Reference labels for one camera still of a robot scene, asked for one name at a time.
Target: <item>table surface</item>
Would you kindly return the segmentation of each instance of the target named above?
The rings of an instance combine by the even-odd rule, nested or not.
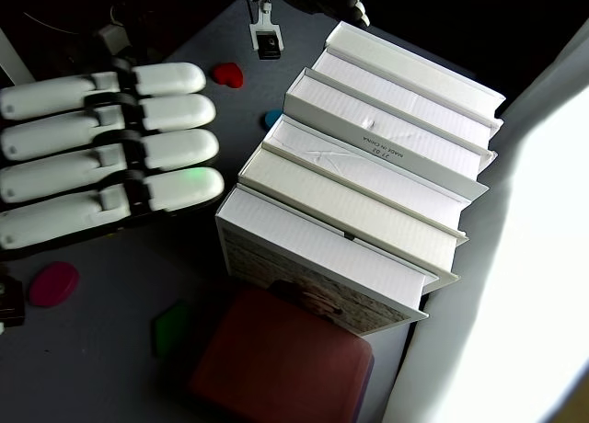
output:
[[[169,59],[195,63],[207,74],[227,62],[237,63],[244,72],[245,85],[240,89],[209,81],[203,91],[217,107],[209,129],[221,144],[215,167],[223,173],[227,189],[265,134],[260,119],[266,111],[282,107],[287,87],[317,59],[336,25],[330,18],[306,15],[281,0],[273,0],[272,21],[281,25],[283,33],[285,50],[279,61],[260,61],[251,49],[243,0]],[[398,42],[379,29],[371,31]],[[225,280],[213,209],[40,253],[9,267],[27,285],[53,261],[75,265],[81,280],[67,302],[52,309],[28,307],[26,324],[7,329],[0,337],[3,420],[226,421],[162,392],[158,386],[162,363],[152,357],[150,348],[153,317],[177,299],[198,302],[195,299],[206,295],[212,284]],[[381,420],[407,331],[401,326],[366,338],[374,349],[375,368],[360,422]]]

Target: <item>red object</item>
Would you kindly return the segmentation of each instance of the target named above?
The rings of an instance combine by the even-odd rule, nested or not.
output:
[[[66,262],[54,262],[30,284],[29,302],[37,306],[55,306],[69,297],[80,275]]]
[[[213,80],[219,85],[239,89],[243,86],[243,73],[235,63],[223,63],[213,69]]]
[[[196,395],[257,423],[349,423],[370,345],[264,291],[235,301],[192,375]]]

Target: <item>stack of books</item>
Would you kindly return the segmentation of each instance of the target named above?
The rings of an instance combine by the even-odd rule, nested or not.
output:
[[[426,318],[504,100],[340,23],[216,215],[229,273],[358,335]]]

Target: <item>green object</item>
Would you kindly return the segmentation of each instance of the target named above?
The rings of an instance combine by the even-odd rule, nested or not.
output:
[[[191,308],[180,301],[169,307],[152,322],[154,355],[167,358],[186,338],[189,332]]]

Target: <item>purple object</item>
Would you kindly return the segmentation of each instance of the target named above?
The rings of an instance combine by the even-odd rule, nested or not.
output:
[[[67,299],[75,289],[80,274],[66,262],[53,262],[30,284],[29,302],[36,306],[55,306]]]

